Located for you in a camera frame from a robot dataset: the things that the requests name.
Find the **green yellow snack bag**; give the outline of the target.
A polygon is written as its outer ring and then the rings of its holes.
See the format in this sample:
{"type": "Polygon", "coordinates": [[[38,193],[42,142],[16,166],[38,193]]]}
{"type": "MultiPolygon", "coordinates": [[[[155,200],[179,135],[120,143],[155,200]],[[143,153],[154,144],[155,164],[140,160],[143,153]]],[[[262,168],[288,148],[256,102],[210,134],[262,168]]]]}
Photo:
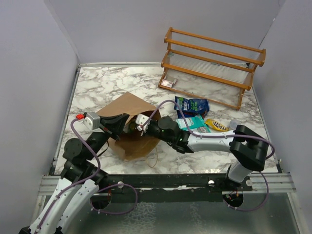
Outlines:
{"type": "Polygon", "coordinates": [[[125,124],[123,132],[126,134],[132,133],[137,128],[136,121],[134,119],[130,120],[125,124]]]}

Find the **brown paper bag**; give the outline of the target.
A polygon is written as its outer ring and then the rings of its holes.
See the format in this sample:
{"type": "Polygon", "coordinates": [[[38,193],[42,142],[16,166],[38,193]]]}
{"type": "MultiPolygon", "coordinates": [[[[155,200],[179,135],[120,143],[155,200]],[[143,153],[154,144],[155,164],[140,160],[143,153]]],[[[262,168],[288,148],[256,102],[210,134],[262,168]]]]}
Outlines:
{"type": "MultiPolygon", "coordinates": [[[[126,122],[128,123],[132,119],[135,120],[139,114],[149,117],[155,109],[155,106],[127,92],[97,111],[97,114],[102,117],[111,117],[126,113],[129,114],[126,122]]],[[[109,147],[120,159],[134,160],[146,157],[158,145],[160,140],[141,135],[141,132],[135,129],[129,134],[122,132],[118,141],[110,138],[108,142],[109,147]]]]}

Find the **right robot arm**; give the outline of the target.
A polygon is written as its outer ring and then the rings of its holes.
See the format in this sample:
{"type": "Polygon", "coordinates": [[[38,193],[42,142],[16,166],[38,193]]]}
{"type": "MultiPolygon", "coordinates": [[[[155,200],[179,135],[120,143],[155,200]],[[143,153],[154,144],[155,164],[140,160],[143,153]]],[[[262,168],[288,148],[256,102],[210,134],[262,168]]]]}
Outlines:
{"type": "Polygon", "coordinates": [[[166,142],[181,154],[201,151],[220,151],[234,155],[237,162],[231,165],[224,178],[225,187],[234,191],[251,172],[264,170],[269,142],[244,125],[223,133],[199,133],[180,129],[169,116],[148,120],[139,125],[144,133],[166,142]]]}

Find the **yellow candy packet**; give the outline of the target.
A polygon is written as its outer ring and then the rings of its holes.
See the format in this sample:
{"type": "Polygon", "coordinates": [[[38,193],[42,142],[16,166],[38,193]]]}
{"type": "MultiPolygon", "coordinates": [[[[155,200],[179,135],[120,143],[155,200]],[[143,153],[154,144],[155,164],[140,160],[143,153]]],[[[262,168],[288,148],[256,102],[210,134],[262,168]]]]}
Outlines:
{"type": "Polygon", "coordinates": [[[224,126],[223,124],[221,124],[220,122],[214,120],[214,119],[206,119],[205,120],[205,124],[213,129],[213,130],[216,130],[216,131],[220,131],[220,132],[226,132],[226,131],[229,131],[229,128],[224,126]]]}

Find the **dark blue chips bag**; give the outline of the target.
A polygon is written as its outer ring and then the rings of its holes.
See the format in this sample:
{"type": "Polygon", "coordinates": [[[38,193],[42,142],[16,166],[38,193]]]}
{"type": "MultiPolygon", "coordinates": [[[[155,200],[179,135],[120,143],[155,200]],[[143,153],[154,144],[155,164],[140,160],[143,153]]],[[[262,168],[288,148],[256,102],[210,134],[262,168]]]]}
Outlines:
{"type": "Polygon", "coordinates": [[[202,109],[200,111],[194,112],[191,110],[182,110],[183,115],[187,118],[187,117],[195,117],[195,116],[201,116],[203,119],[207,116],[209,112],[209,109],[202,109]]]}

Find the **green snack packet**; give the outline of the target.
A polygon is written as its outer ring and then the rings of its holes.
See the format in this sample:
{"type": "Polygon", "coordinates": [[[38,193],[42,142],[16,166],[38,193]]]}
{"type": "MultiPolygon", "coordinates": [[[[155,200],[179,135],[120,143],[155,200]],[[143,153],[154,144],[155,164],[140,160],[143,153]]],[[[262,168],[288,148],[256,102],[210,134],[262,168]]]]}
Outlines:
{"type": "MultiPolygon", "coordinates": [[[[204,123],[204,120],[201,116],[187,117],[185,119],[189,128],[193,132],[210,133],[208,126],[204,123]]],[[[178,123],[180,129],[186,130],[186,131],[188,130],[183,118],[176,119],[175,121],[178,123]]]]}

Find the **blue Bonk snack bag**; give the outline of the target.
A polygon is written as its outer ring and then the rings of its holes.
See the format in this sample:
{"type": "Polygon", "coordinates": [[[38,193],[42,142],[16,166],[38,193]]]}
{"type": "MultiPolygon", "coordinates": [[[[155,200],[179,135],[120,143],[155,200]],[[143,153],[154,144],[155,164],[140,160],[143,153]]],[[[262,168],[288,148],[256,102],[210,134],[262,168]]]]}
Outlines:
{"type": "Polygon", "coordinates": [[[175,96],[175,103],[184,112],[202,114],[210,110],[209,103],[206,99],[187,99],[184,97],[175,96]]]}

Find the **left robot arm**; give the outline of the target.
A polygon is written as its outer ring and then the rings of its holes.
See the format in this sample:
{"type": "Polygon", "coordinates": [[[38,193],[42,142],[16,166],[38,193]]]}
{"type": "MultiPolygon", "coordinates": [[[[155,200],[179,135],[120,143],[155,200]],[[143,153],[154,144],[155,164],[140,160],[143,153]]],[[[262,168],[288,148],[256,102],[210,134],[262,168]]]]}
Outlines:
{"type": "Polygon", "coordinates": [[[106,190],[107,173],[101,170],[97,152],[108,141],[118,139],[128,114],[101,117],[96,113],[78,114],[71,122],[76,135],[64,146],[64,168],[46,206],[21,234],[64,234],[85,203],[97,192],[106,190]]]}

